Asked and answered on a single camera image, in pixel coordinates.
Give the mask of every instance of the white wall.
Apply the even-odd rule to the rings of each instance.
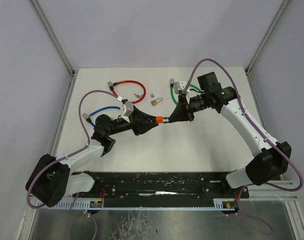
[[[304,176],[304,0],[294,0],[252,72],[269,131],[293,148]],[[290,169],[285,177],[298,181]],[[304,212],[304,187],[299,191]]]
[[[246,66],[282,0],[39,0],[74,68]]]
[[[0,240],[16,233],[68,79],[29,2],[0,1]]]

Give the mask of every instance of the padlock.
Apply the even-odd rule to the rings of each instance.
[[[153,100],[151,103],[153,106],[155,106],[156,104],[158,104],[159,102],[161,102],[163,99],[161,97],[159,97],[158,99]]]

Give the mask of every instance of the purple cable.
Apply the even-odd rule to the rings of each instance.
[[[235,84],[235,82],[234,82],[232,76],[227,72],[227,70],[226,70],[221,64],[219,64],[217,61],[215,61],[215,60],[213,60],[213,59],[211,59],[211,58],[205,58],[205,59],[200,60],[200,61],[196,64],[196,66],[194,67],[194,69],[193,69],[193,71],[192,71],[192,74],[191,74],[190,78],[188,79],[188,82],[187,82],[187,84],[186,84],[186,86],[185,86],[185,88],[184,88],[184,91],[186,91],[186,90],[188,89],[189,85],[191,84],[191,81],[192,81],[193,76],[194,76],[194,74],[195,74],[195,72],[196,72],[196,69],[199,67],[199,65],[200,65],[202,62],[205,62],[205,61],[210,61],[210,62],[215,63],[217,66],[219,66],[219,67],[224,71],[224,73],[225,73],[225,74],[227,75],[227,77],[230,79],[230,81],[231,81],[231,83],[232,83],[232,85],[233,85],[233,88],[235,89],[236,96],[237,96],[237,101],[238,101],[239,106],[240,106],[240,108],[241,108],[241,110],[242,110],[242,113],[243,113],[244,116],[246,117],[247,121],[248,121],[248,122],[255,128],[255,130],[256,130],[256,131],[257,131],[257,132],[266,140],[266,142],[268,142],[268,144],[269,144],[272,148],[274,148],[274,149],[275,149],[275,150],[276,150],[276,151],[277,151],[277,152],[278,152],[278,153],[279,153],[279,154],[280,154],[280,155],[281,155],[281,156],[282,156],[282,157],[283,157],[283,158],[284,158],[292,167],[293,167],[293,169],[295,170],[295,172],[297,173],[297,175],[298,175],[298,177],[299,177],[299,179],[300,179],[300,184],[298,185],[298,187],[293,188],[293,189],[288,189],[288,188],[285,188],[285,187],[277,186],[277,185],[272,184],[272,183],[269,183],[269,182],[267,182],[267,183],[265,183],[265,184],[270,185],[270,186],[275,187],[275,188],[280,189],[280,190],[288,191],[288,192],[296,192],[296,191],[300,190],[300,189],[303,187],[303,185],[304,185],[304,179],[303,179],[303,176],[302,176],[301,172],[300,172],[299,169],[295,166],[295,164],[289,159],[289,157],[287,157],[287,156],[286,156],[286,155],[285,155],[285,154],[284,154],[276,145],[274,145],[274,144],[267,138],[267,136],[258,128],[258,126],[251,120],[251,118],[247,115],[247,113],[246,113],[246,111],[245,111],[245,109],[244,109],[244,106],[243,106],[243,104],[242,104],[242,101],[241,101],[241,96],[239,95],[238,89],[237,89],[237,87],[236,87],[236,84]],[[254,216],[254,215],[251,215],[251,214],[243,213],[243,211],[242,211],[242,209],[241,209],[239,203],[240,203],[241,194],[242,194],[244,188],[245,188],[245,186],[242,187],[242,189],[241,189],[241,191],[240,191],[240,193],[239,193],[239,198],[238,198],[238,207],[239,207],[239,211],[240,211],[242,217],[244,218],[244,220],[245,220],[245,221],[246,221],[254,230],[256,230],[256,231],[258,231],[258,232],[260,232],[260,233],[262,233],[262,234],[268,235],[268,236],[273,235],[273,234],[274,234],[274,230],[273,230],[272,226],[271,226],[268,222],[266,222],[264,219],[262,219],[262,218],[260,218],[260,217],[258,217],[258,216]],[[271,232],[265,232],[265,231],[262,231],[262,230],[258,229],[257,227],[255,227],[254,225],[252,225],[252,224],[246,219],[246,217],[258,219],[258,220],[264,222],[264,223],[271,229]]]
[[[114,97],[114,98],[117,98],[114,94],[112,94],[112,93],[110,93],[110,92],[108,92],[108,91],[104,91],[104,90],[93,90],[93,91],[89,91],[87,94],[85,94],[85,95],[82,97],[82,99],[81,99],[81,101],[80,101],[80,103],[79,103],[79,105],[78,105],[78,118],[79,118],[79,120],[80,120],[80,122],[81,122],[81,125],[82,125],[82,128],[83,128],[83,130],[84,130],[84,132],[85,132],[85,134],[86,134],[86,138],[87,138],[87,143],[88,143],[88,145],[90,144],[90,136],[88,135],[88,133],[87,133],[87,131],[86,131],[86,128],[85,128],[85,126],[84,126],[84,123],[83,123],[83,121],[82,121],[82,117],[81,117],[81,106],[82,106],[82,103],[83,103],[84,99],[85,99],[88,95],[90,95],[90,94],[92,94],[92,93],[105,93],[105,94],[111,95],[111,96]],[[71,156],[74,156],[74,155],[76,155],[76,154],[82,152],[83,150],[85,150],[85,149],[88,148],[88,145],[85,145],[85,146],[82,147],[81,149],[79,149],[79,150],[77,150],[77,151],[75,151],[75,152],[70,153],[67,157],[69,158],[69,157],[71,157]],[[30,195],[31,195],[32,188],[33,188],[34,184],[36,183],[36,181],[38,180],[38,178],[39,178],[47,169],[49,169],[51,166],[53,166],[54,164],[56,164],[56,163],[58,163],[58,162],[60,162],[60,161],[62,161],[62,160],[64,160],[64,159],[66,159],[65,156],[63,156],[63,157],[61,157],[61,158],[59,158],[59,159],[56,159],[55,161],[51,162],[49,165],[45,166],[45,167],[44,167],[44,168],[35,176],[35,178],[34,178],[33,181],[31,182],[31,184],[30,184],[30,186],[29,186],[29,188],[28,188],[28,190],[27,190],[27,195],[26,195],[26,201],[27,201],[27,204],[29,205],[30,208],[32,208],[32,209],[36,209],[36,208],[39,209],[39,208],[41,208],[41,207],[44,206],[44,204],[41,204],[41,205],[38,205],[38,206],[34,206],[34,205],[31,203],[31,200],[30,200]]]
[[[70,206],[70,208],[69,208],[69,210],[68,210],[68,216],[67,216],[67,219],[66,219],[66,226],[65,226],[66,236],[67,236],[67,239],[68,239],[68,240],[71,240],[71,236],[70,236],[70,234],[69,234],[69,232],[68,232],[68,220],[69,220],[70,215],[71,215],[72,207],[74,206],[74,204],[75,204],[75,202],[76,202],[76,199],[78,198],[78,195],[79,195],[79,194],[80,194],[79,192],[76,194],[75,199],[73,200],[73,202],[72,202],[72,204],[71,204],[71,206]],[[96,220],[95,220],[95,218],[94,218],[94,216],[93,216],[92,214],[89,213],[89,215],[90,215],[91,218],[93,219],[94,225],[95,225],[95,232],[94,232],[94,235],[93,235],[93,238],[92,238],[92,240],[94,240],[95,237],[96,237],[96,235],[97,235],[97,222],[96,222]]]

